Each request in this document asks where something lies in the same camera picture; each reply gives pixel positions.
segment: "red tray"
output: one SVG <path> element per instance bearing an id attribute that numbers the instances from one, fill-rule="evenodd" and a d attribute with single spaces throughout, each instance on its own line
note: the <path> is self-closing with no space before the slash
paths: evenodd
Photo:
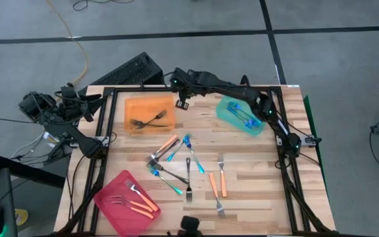
<path id="1" fill-rule="evenodd" d="M 95 195 L 94 201 L 121 237 L 139 236 L 154 220 L 156 220 L 156 218 L 161 214 L 161 210 L 159 208 L 159 210 L 151 213 L 154 217 L 152 220 L 142 214 L 136 213 L 124 205 L 111 203 L 113 200 L 111 196 L 121 195 L 130 201 L 147 205 L 136 192 L 132 191 L 125 185 L 124 181 L 126 179 L 129 179 L 133 184 L 135 184 L 136 189 L 155 204 L 155 202 L 147 195 L 144 189 L 128 171 L 122 171 L 116 178 L 106 185 L 106 187 L 100 190 Z M 141 207 L 136 207 L 127 201 L 125 201 L 125 204 L 145 211 Z"/>

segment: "utensil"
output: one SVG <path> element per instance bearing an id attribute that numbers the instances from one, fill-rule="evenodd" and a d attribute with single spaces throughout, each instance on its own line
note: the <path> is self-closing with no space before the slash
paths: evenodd
<path id="1" fill-rule="evenodd" d="M 236 103 L 235 101 L 231 101 L 228 103 L 229 106 L 232 106 L 233 108 L 235 108 L 236 110 L 238 111 L 241 111 L 245 116 L 248 117 L 248 120 L 249 120 L 249 123 L 252 124 L 254 127 L 259 127 L 260 126 L 260 121 L 258 121 L 257 118 L 251 116 L 249 113 L 245 112 L 242 108 L 241 108 L 241 105 L 239 105 L 238 103 Z"/>
<path id="2" fill-rule="evenodd" d="M 159 208 L 153 203 L 151 202 L 148 198 L 146 198 L 143 194 L 141 194 L 137 189 L 136 189 L 136 185 L 133 184 L 129 179 L 125 180 L 125 185 L 127 185 L 127 187 L 129 187 L 132 191 L 136 192 L 138 194 L 139 197 L 142 198 L 142 200 L 144 202 L 146 202 L 146 204 L 148 204 L 148 206 L 150 208 L 152 208 L 152 210 L 154 211 L 157 211 L 159 210 Z"/>
<path id="3" fill-rule="evenodd" d="M 154 159 L 146 159 L 146 162 L 148 162 L 146 165 L 154 165 L 159 162 L 159 159 L 168 152 L 172 147 L 176 146 L 176 144 L 180 143 L 181 140 L 176 139 L 174 143 L 172 143 L 166 150 L 164 150 L 158 157 Z"/>
<path id="4" fill-rule="evenodd" d="M 187 202 L 192 202 L 192 189 L 190 187 L 190 164 L 191 158 L 187 157 L 187 174 L 188 174 L 188 188 L 187 188 Z"/>
<path id="5" fill-rule="evenodd" d="M 137 127 L 137 129 L 142 129 L 142 128 L 144 128 L 145 126 L 147 126 L 147 125 L 150 125 L 150 126 L 152 126 L 153 124 L 150 124 L 150 122 L 152 122 L 153 120 L 155 120 L 155 119 L 161 119 L 161 118 L 163 118 L 166 114 L 168 113 L 168 111 L 166 111 L 166 110 L 162 110 L 159 114 L 157 114 L 154 118 L 152 118 L 149 122 L 142 122 L 142 121 L 138 121 L 139 123 L 138 124 L 140 124 L 140 125 L 137 125 L 138 127 Z"/>
<path id="6" fill-rule="evenodd" d="M 186 134 L 185 137 L 188 137 L 188 139 L 191 137 L 191 134 Z M 175 153 L 182 147 L 182 144 L 184 144 L 185 142 L 185 137 L 184 139 L 182 139 L 182 143 L 174 150 L 174 152 L 172 152 L 172 154 L 169 155 L 167 161 L 171 161 L 172 158 L 174 157 Z"/>
<path id="7" fill-rule="evenodd" d="M 165 172 L 167 172 L 168 174 L 172 175 L 173 177 L 177 178 L 178 180 L 181 180 L 181 182 L 183 182 L 184 184 L 189 184 L 190 183 L 188 181 L 188 179 L 182 178 L 181 176 L 178 176 L 178 175 L 176 175 L 176 174 L 174 174 L 172 172 L 167 171 L 166 169 L 163 168 L 163 166 L 161 166 L 158 163 L 153 164 L 153 168 L 157 169 L 158 171 L 165 171 Z"/>
<path id="8" fill-rule="evenodd" d="M 215 182 L 215 176 L 213 175 L 213 173 L 210 173 L 209 176 L 210 176 L 210 183 L 211 183 L 211 186 L 213 187 L 213 192 L 215 193 L 215 197 L 216 197 L 216 201 L 217 201 L 217 205 L 216 205 L 217 213 L 218 213 L 218 215 L 220 217 L 224 217 L 223 206 L 222 206 L 222 204 L 218 200 L 218 194 L 217 194 L 217 187 L 216 187 L 216 182 Z"/>
<path id="9" fill-rule="evenodd" d="M 232 114 L 234 114 L 235 117 L 237 117 L 238 119 L 240 119 L 243 122 L 243 125 L 245 125 L 247 128 L 250 128 L 250 129 L 253 128 L 252 124 L 248 120 L 246 120 L 245 118 L 243 118 L 234 108 L 228 106 L 227 109 L 228 109 L 229 112 L 231 112 Z"/>
<path id="10" fill-rule="evenodd" d="M 150 214 L 150 213 L 146 213 L 145 211 L 142 211 L 142 210 L 137 209 L 137 208 L 135 208 L 135 207 L 132 207 L 132 206 L 126 205 L 126 204 L 125 204 L 124 202 L 122 202 L 122 201 L 116 201 L 115 203 L 122 204 L 122 205 L 128 207 L 129 209 L 131 209 L 131 210 L 133 210 L 133 211 L 135 211 L 135 212 L 137 212 L 137 213 L 140 213 L 140 214 L 145 215 L 146 217 L 149 217 L 150 219 L 153 219 L 153 218 L 154 218 L 154 217 L 152 216 L 152 214 Z"/>
<path id="11" fill-rule="evenodd" d="M 135 201 L 130 201 L 130 200 L 126 199 L 125 197 L 122 197 L 121 195 L 112 196 L 111 198 L 121 198 L 121 199 L 123 199 L 123 200 L 125 200 L 125 201 L 127 201 L 127 202 L 129 202 L 129 203 L 131 203 L 133 205 L 136 205 L 136 206 L 144 208 L 144 209 L 146 209 L 146 210 L 148 210 L 150 212 L 153 212 L 152 208 L 150 208 L 150 207 L 148 207 L 146 205 L 140 204 L 138 202 L 135 202 Z"/>
<path id="12" fill-rule="evenodd" d="M 178 194 L 178 195 L 182 195 L 182 191 L 181 191 L 179 188 L 175 187 L 173 184 L 171 184 L 169 181 L 165 180 L 165 179 L 159 174 L 159 172 L 158 172 L 157 169 L 154 169 L 153 167 L 148 167 L 148 169 L 149 169 L 150 173 L 154 174 L 155 176 L 158 176 L 161 180 L 163 180 L 163 182 L 165 182 L 166 184 L 168 184 L 169 187 L 171 187 L 171 188 L 176 192 L 176 194 Z"/>
<path id="13" fill-rule="evenodd" d="M 175 142 L 174 143 L 172 143 L 166 150 L 164 150 L 158 157 L 156 157 L 155 159 L 156 159 L 156 162 L 157 161 L 159 161 L 159 159 L 166 153 L 166 152 L 168 152 L 170 149 L 172 149 L 172 147 L 174 147 L 174 146 L 176 146 L 176 145 L 178 145 L 178 143 L 180 143 L 181 142 L 181 139 L 179 139 L 179 138 L 177 138 L 176 140 L 175 140 Z"/>
<path id="14" fill-rule="evenodd" d="M 172 142 L 174 142 L 174 140 L 177 139 L 177 135 L 174 134 L 172 137 L 169 138 L 169 140 L 167 140 L 156 152 L 152 153 L 149 157 L 147 157 L 145 159 L 145 161 L 147 163 L 149 163 L 150 161 L 152 161 L 154 158 L 156 158 L 156 155 L 161 152 L 164 148 L 166 148 L 169 144 L 171 144 Z"/>
<path id="15" fill-rule="evenodd" d="M 224 172 L 223 172 L 223 156 L 219 156 L 218 158 L 218 166 L 220 167 L 220 183 L 222 184 L 222 197 L 227 197 L 228 192 L 226 191 L 226 183 L 224 181 Z"/>
<path id="16" fill-rule="evenodd" d="M 145 126 L 154 126 L 154 127 L 165 127 L 165 126 L 168 126 L 168 125 L 160 125 L 160 124 L 146 124 L 146 123 L 144 123 L 144 122 L 142 122 L 140 120 L 136 120 L 136 119 L 131 119 L 130 123 L 133 124 L 133 125 L 138 126 L 136 129 L 142 129 Z"/>
<path id="17" fill-rule="evenodd" d="M 185 145 L 186 145 L 186 146 L 189 148 L 189 150 L 191 151 L 192 157 L 194 158 L 195 162 L 197 163 L 198 171 L 200 172 L 200 174 L 204 174 L 204 169 L 203 169 L 203 167 L 201 166 L 200 162 L 198 161 L 197 157 L 195 156 L 195 154 L 194 154 L 194 150 L 192 149 L 192 145 L 191 145 L 191 143 L 190 143 L 190 137 L 191 137 L 191 134 L 187 134 L 187 135 L 185 135 L 185 137 L 184 137 Z"/>

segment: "orange tray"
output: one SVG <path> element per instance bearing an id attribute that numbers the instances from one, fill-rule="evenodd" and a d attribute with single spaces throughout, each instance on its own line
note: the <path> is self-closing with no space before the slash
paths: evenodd
<path id="1" fill-rule="evenodd" d="M 138 126 L 131 123 L 132 119 L 149 122 L 162 110 L 166 111 L 166 115 L 153 120 L 150 124 L 166 125 L 165 127 L 147 125 L 138 129 Z M 174 100 L 171 95 L 128 98 L 125 100 L 124 129 L 131 134 L 172 130 L 176 122 L 174 110 Z"/>

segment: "teal handle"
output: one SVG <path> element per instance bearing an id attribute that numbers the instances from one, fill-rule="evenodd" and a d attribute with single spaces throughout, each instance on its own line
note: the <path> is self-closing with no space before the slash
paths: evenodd
<path id="1" fill-rule="evenodd" d="M 174 151 L 172 154 L 169 155 L 169 157 L 167 159 L 168 162 L 172 160 L 172 158 L 174 157 L 175 153 L 176 153 L 176 151 Z"/>
<path id="2" fill-rule="evenodd" d="M 174 157 L 175 153 L 181 148 L 181 146 L 182 146 L 183 143 L 184 142 L 181 142 L 181 144 L 174 150 L 174 152 L 172 152 L 172 154 L 169 155 L 169 157 L 168 157 L 168 159 L 166 161 L 169 162 L 169 161 L 172 160 L 172 158 Z"/>
<path id="3" fill-rule="evenodd" d="M 182 195 L 183 194 L 183 192 L 179 188 L 175 187 L 169 181 L 165 180 L 162 176 L 159 176 L 159 178 L 161 178 L 166 184 L 168 184 L 169 187 L 171 187 L 178 195 Z"/>
<path id="4" fill-rule="evenodd" d="M 204 169 L 203 169 L 203 167 L 200 165 L 200 163 L 198 163 L 198 161 L 197 161 L 197 166 L 198 166 L 198 170 L 200 171 L 200 174 L 204 174 Z"/>
<path id="5" fill-rule="evenodd" d="M 177 188 L 177 187 L 173 187 L 173 189 L 175 190 L 175 192 L 176 192 L 178 195 L 182 195 L 182 194 L 183 194 L 182 191 L 181 191 L 179 188 Z"/>

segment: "metal bracket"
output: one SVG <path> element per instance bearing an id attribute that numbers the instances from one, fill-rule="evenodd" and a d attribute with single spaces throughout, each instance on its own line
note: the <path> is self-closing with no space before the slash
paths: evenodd
<path id="1" fill-rule="evenodd" d="M 97 140 L 101 141 L 103 145 L 107 145 L 110 142 L 110 138 L 106 138 L 104 136 L 88 136 L 88 138 L 97 139 Z M 73 141 L 73 142 L 71 142 L 70 147 L 78 147 L 78 143 L 76 141 Z"/>
<path id="2" fill-rule="evenodd" d="M 301 146 L 314 147 L 316 146 L 316 142 L 314 141 L 314 135 L 306 136 L 303 134 L 298 134 L 299 139 L 301 140 Z M 282 145 L 282 140 L 276 136 L 277 145 Z"/>

